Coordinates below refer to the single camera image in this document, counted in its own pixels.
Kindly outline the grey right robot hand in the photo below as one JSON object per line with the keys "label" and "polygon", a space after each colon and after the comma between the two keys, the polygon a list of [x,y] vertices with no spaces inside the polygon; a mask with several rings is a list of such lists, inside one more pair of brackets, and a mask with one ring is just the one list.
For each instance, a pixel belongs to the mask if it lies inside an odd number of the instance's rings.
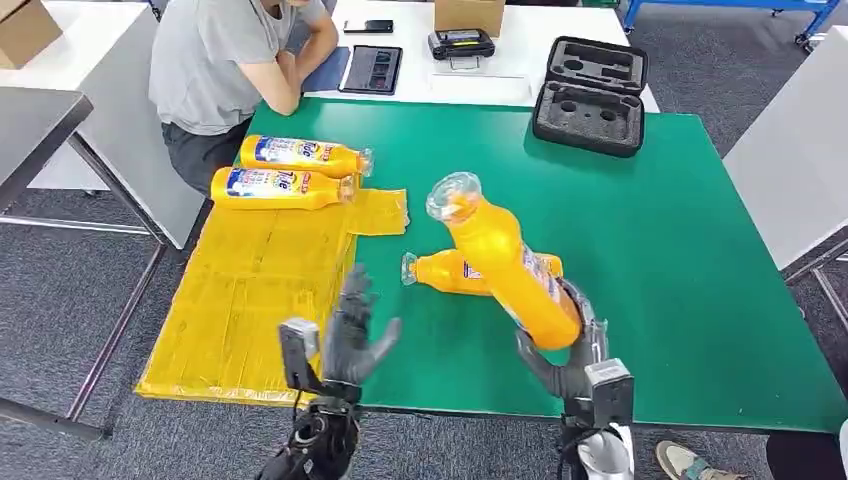
{"label": "grey right robot hand", "polygon": [[591,386],[585,368],[608,357],[607,321],[596,317],[590,300],[576,285],[564,278],[558,278],[557,282],[575,302],[583,327],[577,341],[569,348],[567,363],[550,363],[522,330],[515,331],[517,352],[552,396],[564,400],[589,398]]}

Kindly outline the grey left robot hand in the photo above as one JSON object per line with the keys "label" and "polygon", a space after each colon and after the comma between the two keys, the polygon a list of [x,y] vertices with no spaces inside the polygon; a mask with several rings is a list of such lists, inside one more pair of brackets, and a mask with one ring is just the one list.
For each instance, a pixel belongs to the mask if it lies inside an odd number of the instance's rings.
{"label": "grey left robot hand", "polygon": [[336,309],[327,323],[322,351],[325,381],[361,386],[401,336],[402,320],[391,318],[383,334],[369,340],[372,307],[377,295],[363,264],[347,274]]}

